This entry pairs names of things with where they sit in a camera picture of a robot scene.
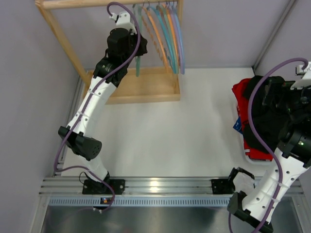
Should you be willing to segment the black trousers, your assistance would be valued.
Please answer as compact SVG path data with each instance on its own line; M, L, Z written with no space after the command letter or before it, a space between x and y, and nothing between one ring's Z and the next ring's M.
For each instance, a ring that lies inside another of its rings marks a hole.
M269 148L275 150L278 144L279 131L288 121L288 115L262 105L266 81L261 85L253 100L252 117L253 123L260 137L269 146ZM267 152L263 145L254 136L249 124L245 126L243 133L249 146L261 150L262 152Z

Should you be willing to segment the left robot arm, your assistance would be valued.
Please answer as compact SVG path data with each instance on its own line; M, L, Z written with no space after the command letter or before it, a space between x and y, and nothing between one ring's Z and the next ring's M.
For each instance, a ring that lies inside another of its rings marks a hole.
M147 53L147 40L125 28L113 29L107 38L105 56L95 66L91 83L79 109L58 135L86 168L83 194L108 194L110 174L99 153L101 141L93 138L97 122L110 96L128 73L129 64Z

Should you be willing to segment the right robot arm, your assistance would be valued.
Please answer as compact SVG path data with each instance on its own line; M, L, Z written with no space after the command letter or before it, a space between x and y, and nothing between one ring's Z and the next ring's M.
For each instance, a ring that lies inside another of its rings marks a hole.
M244 144L268 160L262 179L231 171L228 210L256 231L271 233L272 214L297 178L311 167L311 83L255 76L233 86Z

